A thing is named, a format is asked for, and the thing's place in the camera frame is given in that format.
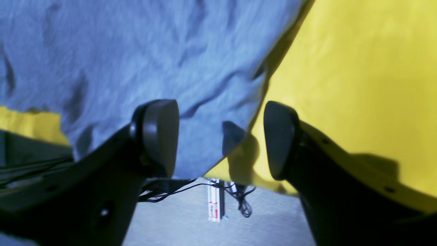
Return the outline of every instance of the black plastic part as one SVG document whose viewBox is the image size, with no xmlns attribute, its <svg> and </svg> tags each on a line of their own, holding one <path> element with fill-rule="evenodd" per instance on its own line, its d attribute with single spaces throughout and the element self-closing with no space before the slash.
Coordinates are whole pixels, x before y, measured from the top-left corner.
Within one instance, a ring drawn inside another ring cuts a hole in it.
<svg viewBox="0 0 437 246">
<path fill-rule="evenodd" d="M 39 162 L 73 156 L 71 147 L 46 143 L 20 136 L 11 132 L 0 131 L 0 146 L 3 135 L 3 155 L 7 167 L 18 167 L 30 162 Z"/>
<path fill-rule="evenodd" d="M 132 124 L 74 166 L 27 189 L 0 196 L 0 231 L 42 246 L 121 245 L 146 178 L 156 177 L 155 172 L 171 176 L 175 165 L 177 104 L 158 100 L 148 106 L 137 111 Z M 157 130 L 155 136 L 147 133 L 146 141 L 153 143 L 139 145 L 136 136 L 142 136 L 144 122 Z M 157 151 L 153 158 L 143 146 Z M 140 160 L 141 153 L 145 158 Z"/>
<path fill-rule="evenodd" d="M 6 159 L 6 132 L 0 130 L 0 168 L 7 165 Z"/>
<path fill-rule="evenodd" d="M 195 179 L 191 179 L 191 180 L 173 180 L 173 179 L 168 179 L 168 180 L 155 180 L 153 181 L 153 186 L 150 189 L 150 191 L 156 191 L 160 194 L 166 193 L 166 194 L 171 194 L 177 190 L 179 190 L 180 188 L 189 185 L 191 183 L 193 183 L 195 181 Z"/>
<path fill-rule="evenodd" d="M 179 108 L 176 100 L 156 100 L 135 111 L 130 135 L 155 163 L 156 177 L 174 173 L 179 137 Z"/>
<path fill-rule="evenodd" d="M 270 173 L 275 180 L 283 180 L 288 173 L 288 160 L 296 153 L 301 135 L 296 111 L 278 102 L 268 102 L 264 111 L 264 134 Z"/>
<path fill-rule="evenodd" d="M 317 245 L 421 245 L 418 240 L 437 245 L 435 217 L 396 203 L 343 170 L 301 128 L 304 123 L 290 107 L 269 102 L 264 117 L 272 175 L 284 178 L 299 192 Z M 333 144 L 327 139 L 322 142 Z M 423 216 L 427 219 L 399 225 Z M 427 227 L 428 233 L 412 230 L 416 225 Z"/>
<path fill-rule="evenodd" d="M 246 132 L 234 122 L 228 120 L 222 122 L 222 132 L 222 155 L 223 157 L 226 157 L 244 140 Z"/>
</svg>

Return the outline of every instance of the yellow fabric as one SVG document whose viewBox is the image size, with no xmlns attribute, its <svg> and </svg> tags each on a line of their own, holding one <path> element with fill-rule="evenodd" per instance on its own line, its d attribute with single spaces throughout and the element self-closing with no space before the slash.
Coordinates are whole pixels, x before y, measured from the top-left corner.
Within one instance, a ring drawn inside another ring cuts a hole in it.
<svg viewBox="0 0 437 246">
<path fill-rule="evenodd" d="M 268 169 L 262 123 L 274 100 L 349 152 L 398 161 L 402 183 L 437 196 L 435 13 L 429 0 L 316 0 L 271 77 L 255 138 L 207 176 L 295 192 Z M 56 115 L 0 109 L 0 119 L 1 129 L 66 143 Z"/>
</svg>

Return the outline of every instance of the floor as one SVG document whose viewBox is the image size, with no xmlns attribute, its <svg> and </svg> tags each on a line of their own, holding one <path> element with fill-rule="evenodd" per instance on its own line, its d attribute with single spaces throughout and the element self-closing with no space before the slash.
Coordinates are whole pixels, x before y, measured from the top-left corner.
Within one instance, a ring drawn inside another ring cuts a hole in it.
<svg viewBox="0 0 437 246">
<path fill-rule="evenodd" d="M 159 203 L 139 203 L 124 246 L 315 245 L 296 197 L 258 188 L 247 196 L 253 214 L 245 218 L 226 194 L 228 219 L 217 223 L 208 221 L 207 195 L 207 187 L 198 186 Z"/>
</svg>

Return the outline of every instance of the wrinkled fabric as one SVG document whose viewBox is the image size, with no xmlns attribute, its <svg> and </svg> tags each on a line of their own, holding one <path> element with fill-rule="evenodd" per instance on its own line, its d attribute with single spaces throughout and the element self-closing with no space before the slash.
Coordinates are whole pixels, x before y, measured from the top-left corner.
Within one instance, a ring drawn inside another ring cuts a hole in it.
<svg viewBox="0 0 437 246">
<path fill-rule="evenodd" d="M 300 0 L 9 2 L 1 23 L 0 105 L 61 114 L 80 160 L 128 124 L 138 105 L 176 99 L 175 178 L 202 176 L 223 157 L 223 122 L 247 130 L 262 97 L 261 62 L 300 6 Z"/>
</svg>

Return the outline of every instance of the screw hole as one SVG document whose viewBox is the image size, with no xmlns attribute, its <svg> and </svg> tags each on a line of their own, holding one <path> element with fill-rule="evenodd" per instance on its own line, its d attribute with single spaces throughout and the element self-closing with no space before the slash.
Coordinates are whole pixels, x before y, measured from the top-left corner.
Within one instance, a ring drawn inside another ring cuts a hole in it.
<svg viewBox="0 0 437 246">
<path fill-rule="evenodd" d="M 101 229 L 108 226 L 111 223 L 112 216 L 114 215 L 115 204 L 113 201 L 107 201 L 97 210 L 96 214 L 96 228 Z"/>
<path fill-rule="evenodd" d="M 391 187 L 384 187 L 384 190 L 390 193 L 395 193 L 395 189 L 391 188 Z"/>
<path fill-rule="evenodd" d="M 57 185 L 51 185 L 51 186 L 47 187 L 45 190 L 46 190 L 47 192 L 52 192 L 52 191 L 55 191 L 55 190 L 57 190 L 57 189 L 58 189 L 58 186 L 57 186 Z"/>
</svg>

